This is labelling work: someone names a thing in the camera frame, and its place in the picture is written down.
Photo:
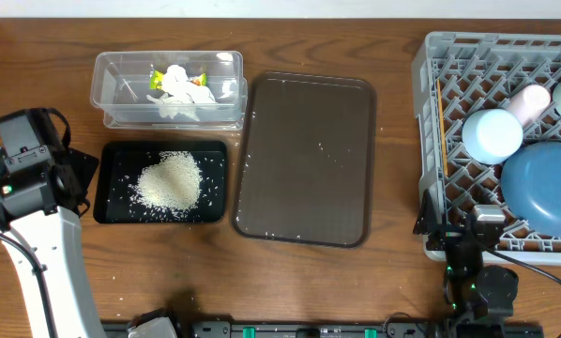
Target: pink cup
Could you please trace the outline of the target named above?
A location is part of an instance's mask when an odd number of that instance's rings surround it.
[[[510,99],[506,110],[516,116],[525,128],[539,118],[550,101],[552,96],[549,90],[538,84],[531,84]]]

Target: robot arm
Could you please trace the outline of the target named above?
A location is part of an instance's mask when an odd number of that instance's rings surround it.
[[[49,115],[62,118],[62,140]],[[105,338],[84,269],[78,206],[99,160],[68,148],[68,122],[53,109],[0,117],[0,231],[23,290],[34,337]],[[39,289],[41,274],[42,290]]]

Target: clear plastic container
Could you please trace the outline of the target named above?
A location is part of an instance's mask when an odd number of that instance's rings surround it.
[[[147,99],[155,70],[179,65],[187,75],[207,75],[216,103],[159,105]],[[243,56],[239,52],[106,52],[97,57],[91,104],[104,111],[108,128],[240,129],[247,103]]]

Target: cable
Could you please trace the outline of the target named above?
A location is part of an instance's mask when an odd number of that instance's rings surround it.
[[[532,265],[530,265],[530,264],[521,262],[521,261],[519,261],[518,259],[514,259],[514,258],[512,258],[512,257],[508,257],[508,256],[506,256],[506,255],[504,255],[504,254],[498,253],[498,252],[495,251],[494,249],[491,249],[491,248],[487,247],[487,246],[486,246],[485,244],[483,244],[480,240],[478,240],[477,235],[474,234],[474,233],[473,233],[472,238],[475,240],[475,242],[477,243],[477,245],[478,245],[482,250],[486,251],[487,253],[492,254],[492,255],[494,255],[494,256],[496,256],[496,257],[499,257],[499,258],[501,258],[501,259],[503,259],[503,260],[506,260],[506,261],[508,261],[508,262],[510,262],[510,263],[514,263],[514,264],[516,264],[516,265],[519,265],[519,266],[521,266],[521,267],[523,267],[523,268],[530,269],[531,271],[534,271],[534,272],[536,272],[536,273],[538,273],[538,274],[540,274],[540,275],[542,275],[542,276],[545,276],[545,277],[551,279],[552,281],[554,281],[554,282],[556,282],[556,283],[558,283],[558,284],[561,285],[561,279],[555,277],[555,276],[552,275],[551,273],[549,273],[549,272],[547,272],[547,271],[544,271],[544,270],[542,270],[542,269],[539,269],[539,268],[537,268],[537,267],[534,267],[534,266],[532,266]]]
[[[411,315],[409,315],[409,314],[407,314],[407,313],[404,313],[404,312],[396,312],[396,313],[391,314],[389,317],[387,317],[387,320],[385,321],[385,323],[383,323],[383,328],[382,328],[383,333],[387,334],[386,325],[387,325],[387,323],[389,322],[389,320],[390,320],[391,318],[393,318],[394,316],[396,316],[396,315],[405,315],[405,316],[408,317],[408,318],[412,318]],[[420,330],[420,332],[422,332],[422,334],[424,334],[424,336],[426,337],[427,332],[426,332],[425,330],[423,330],[423,329],[418,325],[418,323],[414,323],[414,325],[416,325],[417,329]]]
[[[45,312],[47,331],[49,332],[49,336],[51,338],[56,338],[57,336],[55,334],[55,325],[53,323],[52,308],[47,300],[47,286],[45,285],[45,279],[43,278],[43,269],[35,257],[33,257],[33,255],[29,253],[28,250],[26,250],[26,248],[24,248],[20,243],[2,234],[0,234],[0,240],[18,250],[33,267],[33,273],[35,274],[35,277],[37,277],[38,292],[40,293],[40,299],[43,303],[43,311]]]
[[[83,203],[86,205],[86,209],[81,212],[78,218],[81,218],[86,213],[86,211],[91,208],[91,201],[89,201],[87,198],[84,199]]]
[[[66,150],[68,150],[68,147],[70,146],[70,141],[72,139],[71,138],[72,133],[70,132],[70,124],[68,123],[68,121],[66,120],[64,115],[62,113],[56,111],[55,109],[48,109],[47,114],[53,114],[53,115],[59,117],[59,119],[62,120],[62,122],[66,126],[66,130],[64,131],[64,136],[62,136],[62,145],[64,145],[64,148]]]

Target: wood grain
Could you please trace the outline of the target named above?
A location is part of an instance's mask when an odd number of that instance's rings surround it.
[[[114,140],[222,140],[234,177],[235,132],[103,127],[102,112],[89,104],[96,56],[237,50],[250,83],[265,70],[364,79],[376,89],[378,116],[371,236],[361,249],[245,239],[228,215],[208,225],[103,225],[87,215],[83,254],[99,315],[131,319],[171,304],[186,318],[378,322],[396,311],[437,318],[449,311],[440,289],[444,266],[412,235],[420,145],[410,74],[417,49],[435,30],[561,34],[561,21],[0,20],[0,115],[56,107],[70,121],[72,146],[94,156]],[[96,186],[94,180],[91,200]],[[521,282],[513,319],[538,322],[555,336],[561,287],[514,269]],[[561,277],[561,268],[546,269]],[[0,337],[29,335],[21,289],[0,244]]]

